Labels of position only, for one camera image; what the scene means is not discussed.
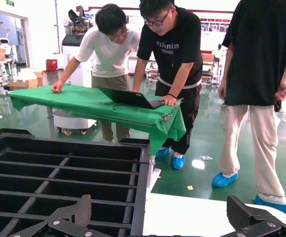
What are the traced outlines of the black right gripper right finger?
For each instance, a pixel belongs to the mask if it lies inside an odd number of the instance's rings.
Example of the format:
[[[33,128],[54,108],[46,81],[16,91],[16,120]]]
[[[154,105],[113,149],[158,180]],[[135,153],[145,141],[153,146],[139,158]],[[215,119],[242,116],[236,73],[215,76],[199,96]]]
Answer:
[[[227,197],[227,217],[235,229],[223,237],[286,237],[286,224],[264,209]]]

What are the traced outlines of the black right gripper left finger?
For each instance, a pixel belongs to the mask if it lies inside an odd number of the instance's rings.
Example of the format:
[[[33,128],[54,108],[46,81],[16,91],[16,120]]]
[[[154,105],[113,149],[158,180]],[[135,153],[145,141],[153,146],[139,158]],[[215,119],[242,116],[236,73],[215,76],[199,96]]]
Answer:
[[[28,209],[38,214],[47,214],[45,220],[25,228],[10,237],[107,237],[108,234],[90,229],[91,196],[83,195],[76,203],[56,207],[52,204],[32,204]]]

